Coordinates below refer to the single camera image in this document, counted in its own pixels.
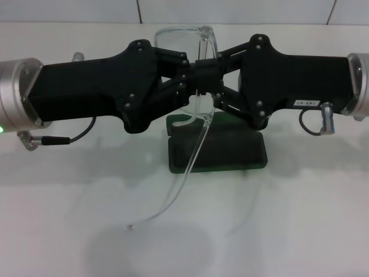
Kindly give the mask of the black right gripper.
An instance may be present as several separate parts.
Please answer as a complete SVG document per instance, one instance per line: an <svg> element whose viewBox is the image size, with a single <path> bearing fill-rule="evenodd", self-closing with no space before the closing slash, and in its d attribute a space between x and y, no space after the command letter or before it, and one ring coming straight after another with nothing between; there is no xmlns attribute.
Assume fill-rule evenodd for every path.
<svg viewBox="0 0 369 277"><path fill-rule="evenodd" d="M240 68L238 92L219 77ZM298 100L310 101L313 110L329 102L340 113L354 97L347 58L282 54L261 34L215 58L196 61L195 75L198 94L211 94L214 107L222 111L245 113L253 129L266 128L278 110L298 109Z"/></svg>

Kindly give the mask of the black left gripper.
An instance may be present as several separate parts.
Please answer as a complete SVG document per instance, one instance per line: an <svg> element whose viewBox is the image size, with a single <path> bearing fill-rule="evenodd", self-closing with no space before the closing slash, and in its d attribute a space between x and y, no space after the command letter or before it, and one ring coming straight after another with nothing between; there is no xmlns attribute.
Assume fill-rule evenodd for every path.
<svg viewBox="0 0 369 277"><path fill-rule="evenodd" d="M28 99L43 121L113 116L128 133L142 133L149 119L189 104L195 70L186 52L136 40L113 57L42 67ZM154 90L161 77L171 79ZM151 92L147 119L143 107Z"/></svg>

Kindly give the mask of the green glasses case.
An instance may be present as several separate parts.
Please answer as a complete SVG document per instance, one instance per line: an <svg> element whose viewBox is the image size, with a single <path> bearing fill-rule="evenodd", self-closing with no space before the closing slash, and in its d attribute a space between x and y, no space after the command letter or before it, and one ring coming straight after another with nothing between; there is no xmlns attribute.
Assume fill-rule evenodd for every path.
<svg viewBox="0 0 369 277"><path fill-rule="evenodd" d="M186 114L166 118L168 162L174 174L184 173L203 126L204 121L200 118L185 126L173 125L189 118ZM250 129L246 121L218 111L214 113L191 172L262 169L267 163L262 133Z"/></svg>

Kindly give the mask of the clear white glasses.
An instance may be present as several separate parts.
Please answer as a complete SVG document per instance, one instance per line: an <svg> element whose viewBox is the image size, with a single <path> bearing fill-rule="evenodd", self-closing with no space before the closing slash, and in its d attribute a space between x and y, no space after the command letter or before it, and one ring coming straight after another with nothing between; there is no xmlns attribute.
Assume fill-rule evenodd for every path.
<svg viewBox="0 0 369 277"><path fill-rule="evenodd" d="M175 35L180 34L184 32L192 32L196 34L196 41L198 42L198 47L196 50L196 54L194 55L194 60L201 60L207 58L207 52L208 48L210 48L210 53L212 57L217 57L217 43L216 38L214 35L213 28L207 25L201 26L201 27L168 27L163 28L156 32L154 36L154 45L155 46L163 46L164 40L168 39L169 35ZM194 106L192 112L186 112L186 114L191 115L190 119L187 119L185 121L177 121L172 123L172 127L188 127L191 123L195 122L196 119L201 120L201 131L195 136L197 139L194 146L192 147L192 154L190 156L190 159L188 161L187 167L184 171L184 176L181 181L181 185L178 188L178 191L176 195L172 198L172 200L165 199L163 202L162 207L160 208L159 212L150 216L147 219L137 221L135 223L129 224L126 226L128 231L132 231L136 229L138 226L141 226L143 224L146 224L150 220L155 219L156 217L160 216L162 213L164 213L169 207L175 202L175 200L180 195L186 181L188 174L191 173L191 170L193 169L194 163L197 159L197 156L201 150L201 147L204 143L205 137L208 133L208 130L210 128L210 125L213 120L215 108L212 107L212 110L208 113L201 113L200 110L201 105L201 94L199 92L195 93L194 98Z"/></svg>

